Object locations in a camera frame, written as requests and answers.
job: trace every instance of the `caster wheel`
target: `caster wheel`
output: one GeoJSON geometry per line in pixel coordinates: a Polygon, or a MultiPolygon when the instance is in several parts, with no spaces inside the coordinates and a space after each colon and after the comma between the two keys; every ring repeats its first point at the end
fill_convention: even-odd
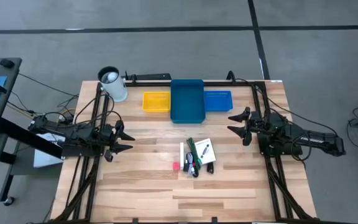
{"type": "Polygon", "coordinates": [[[15,202],[15,198],[14,197],[8,197],[3,204],[5,206],[10,206],[10,205],[13,204],[13,202],[15,202]]]}

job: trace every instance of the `wooden table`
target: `wooden table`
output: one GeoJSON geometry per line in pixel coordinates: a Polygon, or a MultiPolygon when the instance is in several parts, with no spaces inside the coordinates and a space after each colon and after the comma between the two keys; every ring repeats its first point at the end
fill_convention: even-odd
{"type": "MultiPolygon", "coordinates": [[[[95,96],[97,83],[83,82],[76,112],[95,96]]],[[[269,98],[288,108],[282,82],[266,81],[266,87],[269,98]]],[[[143,92],[170,91],[169,87],[128,87],[127,100],[116,103],[114,110],[122,116],[126,133],[136,141],[130,143],[133,149],[115,155],[113,162],[101,159],[92,222],[131,222],[132,218],[139,218],[140,222],[210,222],[211,217],[217,217],[220,222],[275,220],[265,162],[259,153],[256,136],[250,146],[244,147],[241,139],[226,127],[241,125],[228,120],[228,116],[241,113],[246,106],[255,110],[251,88],[205,89],[231,90],[233,110],[207,113],[202,124],[173,124],[169,113],[142,110],[143,92]],[[195,141],[211,138],[217,159],[214,174],[207,173],[205,167],[198,178],[172,170],[172,162],[179,161],[180,142],[184,142],[185,150],[189,151],[186,139],[190,137],[195,141]]],[[[285,111],[275,109],[291,118],[285,111]]],[[[80,114],[78,122],[90,119],[91,113],[92,105],[80,114]]],[[[112,114],[107,123],[115,124],[116,120],[117,116],[112,114]]],[[[51,218],[64,209],[76,160],[69,158],[63,163],[51,218]]],[[[303,164],[291,156],[282,156],[282,161],[289,191],[305,211],[315,217],[303,164]]],[[[79,173],[71,196],[76,192],[79,173]]],[[[88,197],[87,193],[84,195],[80,218],[84,217],[88,197]]],[[[281,214],[285,217],[279,190],[278,196],[281,214]]]]}

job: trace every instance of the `black desk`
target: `black desk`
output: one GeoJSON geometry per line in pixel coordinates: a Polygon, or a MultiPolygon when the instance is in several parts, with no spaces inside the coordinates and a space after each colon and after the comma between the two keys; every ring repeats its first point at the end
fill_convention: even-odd
{"type": "MultiPolygon", "coordinates": [[[[6,89],[6,94],[0,95],[0,162],[5,162],[10,165],[13,164],[21,165],[22,164],[21,161],[23,161],[23,159],[20,159],[19,155],[17,155],[17,147],[19,146],[19,144],[17,145],[14,154],[3,152],[8,137],[16,139],[19,142],[23,142],[27,145],[33,146],[34,148],[37,148],[42,152],[50,154],[51,156],[61,158],[62,149],[60,147],[54,145],[53,143],[41,137],[38,137],[35,134],[30,133],[28,130],[16,125],[15,123],[2,118],[2,113],[5,110],[7,100],[9,98],[9,95],[11,94],[17,75],[19,73],[19,67],[22,63],[21,58],[8,58],[8,59],[14,62],[15,66],[13,68],[5,68],[2,65],[0,65],[0,76],[2,75],[7,76],[7,79],[4,84],[4,88],[6,89]]],[[[25,155],[26,158],[31,157],[29,156],[28,153],[25,153],[25,155]]],[[[0,202],[4,202],[7,199],[7,194],[11,186],[13,176],[14,176],[13,168],[12,166],[10,166],[5,179],[5,183],[1,190],[0,202]]]]}

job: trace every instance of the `blue tray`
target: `blue tray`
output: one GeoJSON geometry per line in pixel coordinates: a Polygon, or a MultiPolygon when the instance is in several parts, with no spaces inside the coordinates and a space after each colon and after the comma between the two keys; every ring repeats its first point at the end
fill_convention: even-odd
{"type": "Polygon", "coordinates": [[[229,111],[233,109],[230,91],[204,91],[206,111],[229,111]]]}
{"type": "Polygon", "coordinates": [[[172,122],[202,123],[204,119],[204,82],[202,80],[172,80],[172,122]]]}

